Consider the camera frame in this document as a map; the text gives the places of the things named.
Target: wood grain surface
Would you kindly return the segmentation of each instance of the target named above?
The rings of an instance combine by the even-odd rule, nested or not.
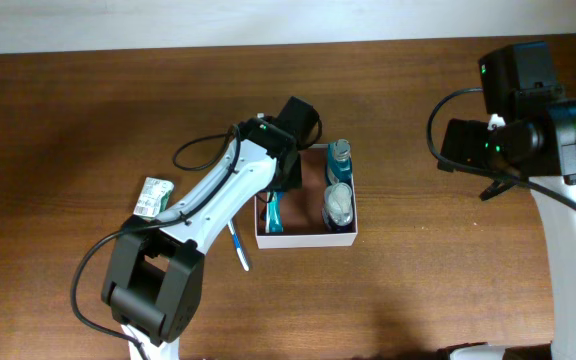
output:
[[[413,359],[464,342],[543,343],[553,333],[548,259],[527,191],[490,202],[488,181],[436,170],[424,128],[477,60],[535,40],[475,38],[326,45],[0,55],[0,359],[127,359],[127,343],[70,311],[81,256],[132,211],[145,176],[176,184],[182,143],[224,132],[291,95],[353,144],[359,236],[352,247],[264,250],[251,202],[237,215],[252,271],[224,231],[206,258],[182,359]],[[576,96],[576,35],[545,37]],[[481,95],[447,119],[486,120]],[[216,143],[189,149],[201,163]],[[111,247],[84,272],[82,311],[119,329],[100,301]]]

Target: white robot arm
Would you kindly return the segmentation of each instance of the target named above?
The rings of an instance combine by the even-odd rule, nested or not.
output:
[[[217,235],[256,193],[301,187],[299,150],[308,148],[310,132],[322,123],[315,109],[292,97],[276,117],[251,118],[233,127],[235,140],[210,173],[181,201],[152,222],[130,217],[121,230],[100,240],[75,271],[70,300],[74,314],[89,327],[130,341],[132,359],[178,358],[179,336],[201,299],[203,264]],[[229,134],[197,139],[229,137]],[[212,162],[197,168],[200,170]],[[101,298],[124,334],[87,319],[77,306],[76,291],[83,268],[103,245],[116,238]],[[168,258],[166,271],[146,260]]]
[[[450,360],[576,360],[576,99],[567,99],[543,42],[517,44],[479,60],[483,88],[446,97],[428,122],[428,144],[439,168],[495,180],[488,200],[518,185],[532,191],[546,234],[555,336],[532,347],[476,345],[448,349]],[[432,120],[445,102],[483,92],[489,123],[453,119],[441,154],[432,143]]]
[[[219,163],[195,186],[182,200],[157,216],[159,221],[171,221],[179,216],[179,211],[188,212],[195,208],[215,188],[220,179],[228,172],[235,157],[235,142],[231,142],[228,151]],[[190,224],[178,224],[161,231],[176,241],[193,241],[197,250],[207,254],[213,241],[239,209],[259,191],[270,185],[277,159],[268,156],[265,148],[244,140],[241,143],[239,161],[234,174],[215,196],[190,219]],[[159,346],[150,342],[150,337],[133,325],[121,325],[126,335],[136,337],[143,344],[149,360],[179,359],[179,338],[162,342]],[[141,360],[141,355],[133,343],[129,343],[131,360]]]
[[[562,176],[531,178],[548,189],[576,202],[576,185]],[[576,211],[541,193],[532,192],[546,234],[548,261],[555,305],[555,336],[552,359],[576,360]],[[511,346],[479,345],[459,349],[451,360],[501,360]]]

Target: label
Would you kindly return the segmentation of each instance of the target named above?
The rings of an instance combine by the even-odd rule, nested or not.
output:
[[[330,166],[326,166],[326,172],[328,173],[328,181],[331,185],[339,184],[339,178],[335,176]]]
[[[133,214],[154,218],[166,209],[166,204],[168,204],[168,199],[174,188],[175,185],[170,181],[147,177]]]

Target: white box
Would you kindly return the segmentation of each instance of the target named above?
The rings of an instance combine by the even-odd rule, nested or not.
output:
[[[352,187],[352,203],[354,217],[352,221],[352,230],[348,233],[330,233],[325,231],[325,225],[323,223],[323,218],[321,217],[321,210],[323,208],[323,197],[324,190],[326,189],[326,183],[324,178],[324,171],[326,166],[326,155],[327,155],[327,144],[316,144],[310,147],[308,150],[301,152],[301,164],[302,164],[302,179],[303,188],[299,190],[291,190],[284,194],[282,198],[282,204],[284,201],[295,200],[291,198],[291,193],[296,196],[301,196],[302,198],[311,199],[310,204],[305,204],[308,209],[301,213],[301,215],[307,216],[306,220],[308,224],[306,227],[301,227],[301,234],[294,234],[294,232],[289,228],[290,219],[285,219],[284,208],[282,207],[281,217],[282,224],[284,225],[285,233],[275,233],[266,234],[263,229],[260,229],[259,215],[260,211],[264,208],[265,204],[260,202],[256,197],[254,198],[254,217],[255,217],[255,237],[257,238],[257,245],[260,249],[278,249],[278,248],[299,248],[299,247],[326,247],[326,246],[351,246],[355,241],[357,234],[359,233],[359,227],[357,223],[357,201],[355,197],[355,181],[351,178]]]

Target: blue bottle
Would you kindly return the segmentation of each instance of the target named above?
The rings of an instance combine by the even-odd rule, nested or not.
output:
[[[328,164],[326,165],[326,183],[330,185],[340,182],[350,185],[352,176],[352,161],[350,160],[350,143],[339,139],[328,144]]]

